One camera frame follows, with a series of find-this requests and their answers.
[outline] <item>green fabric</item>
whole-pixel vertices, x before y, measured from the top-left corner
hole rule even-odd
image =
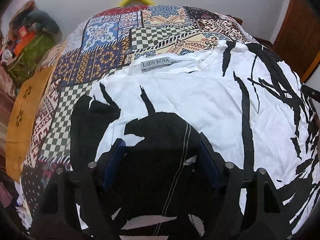
[[[17,59],[8,65],[8,72],[20,87],[23,82],[33,76],[38,63],[47,50],[55,45],[53,37],[47,33],[38,33],[29,44],[23,48]]]

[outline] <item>wooden door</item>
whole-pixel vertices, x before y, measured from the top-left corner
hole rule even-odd
[[[307,74],[320,51],[320,19],[305,0],[290,0],[273,50],[300,78]]]

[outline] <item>bedspread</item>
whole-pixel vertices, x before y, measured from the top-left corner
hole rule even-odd
[[[98,79],[141,56],[214,49],[218,40],[257,42],[233,18],[193,7],[113,8],[81,23],[67,37],[65,46],[59,47],[62,55],[37,113],[24,161],[21,182],[31,215],[56,167],[70,169],[71,113],[77,100],[89,94]],[[47,64],[55,57],[57,54],[46,60]],[[317,134],[318,130],[313,131],[313,143]],[[318,162],[312,162],[313,169],[316,165],[319,168]],[[315,192],[319,184],[313,186]]]

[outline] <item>clothing label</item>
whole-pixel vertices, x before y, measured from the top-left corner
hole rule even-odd
[[[162,65],[171,65],[171,59],[169,57],[157,58],[153,60],[141,62],[141,70],[145,70],[152,67],[158,67]]]

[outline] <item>silver bolt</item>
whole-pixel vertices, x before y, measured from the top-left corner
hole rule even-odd
[[[56,173],[57,173],[57,174],[63,173],[63,168],[57,168],[57,169],[56,169]]]
[[[96,162],[89,162],[89,163],[88,163],[88,167],[89,167],[90,169],[93,169],[95,166],[97,166],[97,163],[96,163]]]
[[[267,171],[265,168],[259,168],[258,171],[261,173],[261,174],[266,174]]]
[[[232,162],[226,162],[225,166],[226,166],[228,169],[232,169],[235,165],[234,165]]]

